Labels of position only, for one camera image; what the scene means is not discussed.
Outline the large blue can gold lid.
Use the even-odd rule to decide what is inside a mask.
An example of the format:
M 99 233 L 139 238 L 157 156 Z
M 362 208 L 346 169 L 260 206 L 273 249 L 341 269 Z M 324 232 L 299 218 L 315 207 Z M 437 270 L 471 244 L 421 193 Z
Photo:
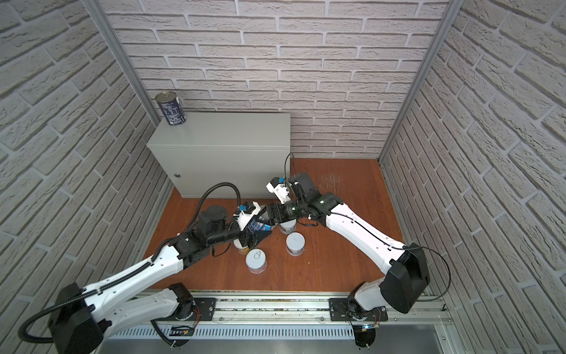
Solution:
M 256 218 L 252 218 L 247 225 L 247 230 L 254 237 L 263 237 L 265 235 L 270 235 L 273 231 L 273 227 L 258 221 Z

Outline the tall dark blue can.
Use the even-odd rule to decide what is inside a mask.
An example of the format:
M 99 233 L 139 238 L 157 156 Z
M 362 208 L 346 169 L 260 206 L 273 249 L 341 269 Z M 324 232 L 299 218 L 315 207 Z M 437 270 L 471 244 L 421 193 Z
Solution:
M 186 122 L 184 109 L 175 92 L 162 91 L 156 95 L 155 100 L 169 125 L 177 126 Z

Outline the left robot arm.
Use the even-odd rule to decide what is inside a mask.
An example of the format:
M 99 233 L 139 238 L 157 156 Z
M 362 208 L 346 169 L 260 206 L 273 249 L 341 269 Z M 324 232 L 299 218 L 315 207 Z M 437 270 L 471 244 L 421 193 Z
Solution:
M 240 206 L 233 218 L 222 206 L 209 207 L 142 262 L 84 288 L 65 287 L 48 321 L 52 343 L 59 353 L 91 353 L 104 339 L 144 322 L 169 317 L 198 322 L 201 312 L 181 283 L 152 297 L 138 295 L 208 257 L 220 243 L 238 240 L 254 248 L 279 223 L 276 214 L 256 203 Z

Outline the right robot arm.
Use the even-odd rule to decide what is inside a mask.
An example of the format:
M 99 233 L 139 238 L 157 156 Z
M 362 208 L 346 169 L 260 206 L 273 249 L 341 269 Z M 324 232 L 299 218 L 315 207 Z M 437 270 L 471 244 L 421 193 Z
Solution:
M 308 218 L 338 233 L 363 252 L 384 274 L 362 283 L 351 294 L 350 311 L 365 314 L 389 305 L 406 314 L 430 284 L 427 260 L 421 246 L 406 246 L 378 229 L 333 193 L 320 193 L 306 173 L 273 178 L 266 188 L 279 201 L 262 208 L 258 221 L 267 225 Z

